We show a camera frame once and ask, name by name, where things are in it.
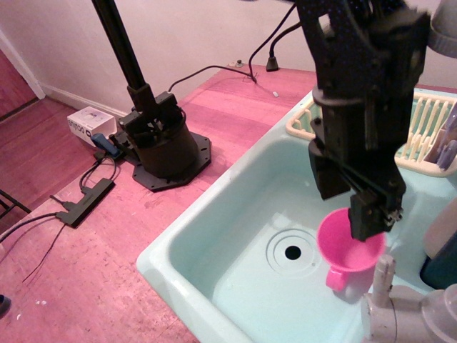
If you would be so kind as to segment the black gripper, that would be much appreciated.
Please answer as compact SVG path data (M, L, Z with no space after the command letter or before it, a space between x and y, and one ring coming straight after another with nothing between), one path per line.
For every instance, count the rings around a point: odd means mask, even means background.
M425 64L426 17L332 17L309 24L323 116L308 155L322 199L353 191L348 218L360 242L403 216L406 185L394 162L406 143L413 89Z

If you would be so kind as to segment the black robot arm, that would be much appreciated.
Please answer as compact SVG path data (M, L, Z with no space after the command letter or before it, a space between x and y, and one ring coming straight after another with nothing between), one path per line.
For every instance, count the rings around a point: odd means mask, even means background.
M116 4L95 1L134 103L120 146L141 170L187 183L209 162L173 94L154 96ZM315 62L312 96L322 111L308 146L323 199L351 192L351 236L365 241L401 218L406 185L394 161L407 142L415 85L423 72L430 16L404 1L294 1Z

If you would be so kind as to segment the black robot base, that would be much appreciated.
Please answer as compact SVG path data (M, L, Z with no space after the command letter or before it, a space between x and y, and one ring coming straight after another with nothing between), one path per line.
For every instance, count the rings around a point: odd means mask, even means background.
M211 163L211 141L189 130L174 94L149 84L127 87L134 103L109 140L134 166L133 179L152 192L189 184Z

